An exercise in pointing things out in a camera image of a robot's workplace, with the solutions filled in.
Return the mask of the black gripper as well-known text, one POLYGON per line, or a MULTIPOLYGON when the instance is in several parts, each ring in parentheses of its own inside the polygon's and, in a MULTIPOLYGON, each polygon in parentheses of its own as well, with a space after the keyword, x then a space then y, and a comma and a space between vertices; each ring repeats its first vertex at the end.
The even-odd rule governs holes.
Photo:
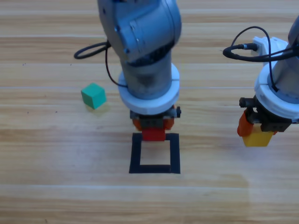
POLYGON ((298 124, 299 119, 287 119, 268 111, 256 97, 240 98, 239 106, 246 108, 239 119, 237 133, 240 137, 249 136, 254 124, 261 124, 262 132, 284 132, 291 124, 298 124))
POLYGON ((130 111, 130 118, 138 131, 141 131, 142 128, 164 128, 164 130, 171 130, 174 125, 174 119, 180 118, 180 116, 181 108, 175 105, 155 115, 142 115, 130 111))

